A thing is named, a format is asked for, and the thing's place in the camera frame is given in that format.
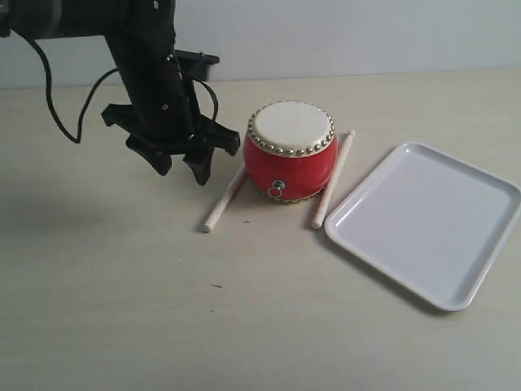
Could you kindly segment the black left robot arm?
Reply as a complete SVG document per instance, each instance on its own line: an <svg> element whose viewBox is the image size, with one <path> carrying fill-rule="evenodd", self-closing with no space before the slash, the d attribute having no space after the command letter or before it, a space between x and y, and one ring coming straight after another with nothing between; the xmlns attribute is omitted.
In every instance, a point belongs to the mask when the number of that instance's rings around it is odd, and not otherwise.
<svg viewBox="0 0 521 391"><path fill-rule="evenodd" d="M175 45L174 1L3 1L1 35L21 36L42 61L46 103L52 118L71 142L52 100L49 60L38 41L67 37L105 38L130 103L109 104L102 113L107 126L127 131L126 147L161 176L181 155L203 186L209 179L215 149L235 156L240 135L201 113L195 93L199 78L182 66Z"/></svg>

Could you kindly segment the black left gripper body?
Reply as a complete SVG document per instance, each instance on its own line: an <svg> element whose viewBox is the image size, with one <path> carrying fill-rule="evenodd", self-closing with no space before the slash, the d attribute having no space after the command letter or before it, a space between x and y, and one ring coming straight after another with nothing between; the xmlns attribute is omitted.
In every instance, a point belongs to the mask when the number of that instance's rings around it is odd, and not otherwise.
<svg viewBox="0 0 521 391"><path fill-rule="evenodd" d="M171 28L156 35L112 33L105 40L130 101L107 106L106 125L117 125L170 156L203 147L237 153L239 134L204 117L190 102L193 84L179 72Z"/></svg>

